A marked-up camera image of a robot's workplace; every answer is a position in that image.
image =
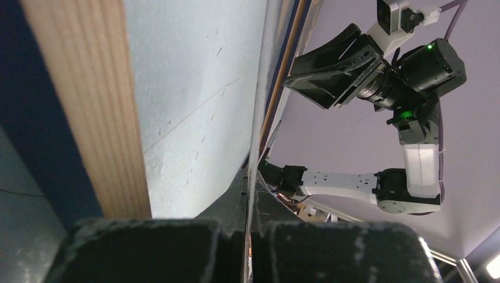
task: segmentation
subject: scratch mark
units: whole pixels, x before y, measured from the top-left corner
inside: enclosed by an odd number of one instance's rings
[[[189,113],[186,117],[184,117],[182,119],[182,121],[175,125],[170,131],[168,131],[165,135],[163,135],[163,137],[161,139],[159,139],[157,142],[155,142],[152,146],[150,146],[148,149],[146,149],[143,154],[145,154],[146,152],[148,152],[150,149],[152,149],[155,145],[157,145],[160,141],[162,141],[166,136],[168,136],[170,134],[171,131],[175,130],[175,128],[177,128],[180,124],[182,124],[182,122],[187,119],[189,116],[191,116],[194,112],[196,112],[200,107],[202,107],[205,103],[207,103],[212,97],[215,96],[215,94],[219,93],[219,91],[223,90],[224,88],[230,86],[231,84],[237,82],[241,77],[238,77],[236,80],[233,80],[232,82],[226,84],[225,86],[219,88],[216,92],[214,92],[209,98],[207,98],[202,104],[200,104],[197,108],[195,108],[193,111],[191,111],[191,113]]]

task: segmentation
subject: gray surface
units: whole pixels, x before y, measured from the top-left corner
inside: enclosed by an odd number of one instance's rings
[[[125,1],[153,217],[199,214],[248,153],[265,6]]]
[[[443,5],[447,0],[413,0],[414,7]],[[317,48],[355,22],[367,31],[376,21],[376,1],[325,1],[308,50]],[[455,9],[438,23],[417,27],[402,48],[406,51],[444,37]],[[368,221],[398,221],[417,229],[429,246],[457,257],[476,248],[500,226],[500,1],[470,1],[450,43],[464,60],[468,81],[442,99],[445,142],[446,199],[440,212],[428,216],[395,216],[356,200],[325,198],[334,208]],[[402,167],[403,153],[391,113],[355,100],[341,109],[322,111],[292,93],[271,161],[300,164],[341,173],[376,172]]]
[[[0,188],[42,195],[1,128]],[[41,282],[64,236],[45,198],[0,192],[0,282]]]

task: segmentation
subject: ceiling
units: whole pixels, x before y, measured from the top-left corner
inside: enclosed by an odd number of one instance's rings
[[[449,0],[412,0],[413,7]],[[439,22],[417,27],[403,46],[412,48],[443,37],[455,8]],[[367,221],[398,221],[414,227],[430,246],[462,258],[500,226],[500,1],[469,1],[450,38],[467,71],[467,82],[442,98],[446,199],[442,210],[427,216],[390,215],[352,199],[326,197],[334,208]],[[376,21],[376,1],[324,1],[308,48],[313,50],[349,23],[366,32]],[[370,103],[354,100],[341,109],[322,110],[292,93],[270,161],[341,172],[378,172],[403,167],[396,130]]]

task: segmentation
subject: wooden plank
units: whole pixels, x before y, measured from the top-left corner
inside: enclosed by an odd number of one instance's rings
[[[276,113],[276,109],[278,107],[278,103],[281,99],[282,84],[285,78],[288,76],[288,73],[290,72],[290,70],[287,70],[287,62],[289,61],[290,57],[294,57],[297,53],[302,54],[302,52],[304,52],[305,45],[309,40],[311,31],[313,30],[314,23],[319,14],[321,4],[323,3],[323,0],[296,0],[296,1],[299,1],[297,7],[297,13],[295,14],[295,17],[293,19],[290,19],[290,21],[292,21],[290,37],[286,42],[285,53],[281,61],[281,65],[279,66],[276,83],[275,85],[272,86],[273,89],[271,95],[271,102],[269,104],[269,108],[264,119],[264,125],[261,131],[261,146],[260,146],[261,152],[264,152],[265,146],[269,138],[269,134],[272,131],[271,127],[275,118],[274,116]],[[303,14],[307,1],[311,1],[311,3],[309,10],[307,12],[308,14],[305,15],[306,19],[304,22],[302,33],[300,33],[298,32],[298,29],[300,25],[300,20],[304,16]],[[297,48],[294,49],[293,45],[296,37],[299,37],[299,43]]]
[[[150,218],[123,2],[21,3],[104,216]]]

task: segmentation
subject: blue edge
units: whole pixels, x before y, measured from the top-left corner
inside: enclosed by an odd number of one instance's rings
[[[297,29],[297,36],[294,38],[294,41],[292,43],[292,56],[290,56],[288,58],[287,64],[285,65],[285,74],[288,74],[290,72],[290,69],[292,68],[292,63],[294,61],[294,54],[295,54],[295,51],[297,50],[297,46],[298,46],[298,43],[300,41],[300,36],[301,36],[302,31],[304,29],[305,19],[307,18],[307,14],[309,13],[309,8],[311,7],[311,2],[312,2],[311,0],[307,0],[305,2],[304,12],[302,13],[302,17],[300,19],[299,26]],[[285,38],[284,38],[283,43],[281,45],[281,50],[279,52],[278,62],[276,64],[276,68],[274,70],[274,75],[272,76],[271,85],[269,88],[269,93],[267,95],[267,101],[266,101],[266,106],[265,106],[265,115],[270,113],[272,120],[270,121],[270,123],[268,123],[268,127],[264,129],[263,139],[261,139],[262,141],[260,144],[260,151],[259,151],[260,154],[262,154],[262,152],[265,151],[265,148],[264,148],[265,143],[267,142],[268,136],[271,134],[272,122],[274,120],[274,117],[276,116],[276,111],[278,110],[278,103],[275,103],[271,107],[271,98],[272,98],[273,89],[275,87],[278,88],[278,92],[277,92],[278,94],[276,97],[276,101],[280,101],[281,95],[283,93],[283,85],[276,86],[276,80],[278,79],[279,68],[281,66],[281,63],[283,62],[283,57],[285,55],[285,49],[287,47],[288,40],[290,39],[290,33],[292,31],[292,26],[294,23],[293,19],[295,18],[295,15],[297,14],[298,4],[299,4],[299,1],[294,2],[292,12],[290,13],[290,21],[288,22],[287,32],[285,34]],[[249,156],[246,157],[241,168],[247,167],[248,161],[249,161]]]
[[[307,1],[299,35],[310,5],[311,1]],[[297,7],[295,1],[291,19],[295,18]],[[269,107],[272,89],[292,24],[292,21],[288,24],[266,102],[266,113],[270,111],[272,116],[277,110],[277,104]],[[299,38],[294,39],[292,50],[297,49]],[[287,61],[286,73],[292,62],[293,57]],[[278,88],[279,100],[283,86]],[[0,126],[66,229],[81,219],[103,217],[42,55],[17,0],[0,1]],[[269,131],[270,127],[265,129],[265,136]]]

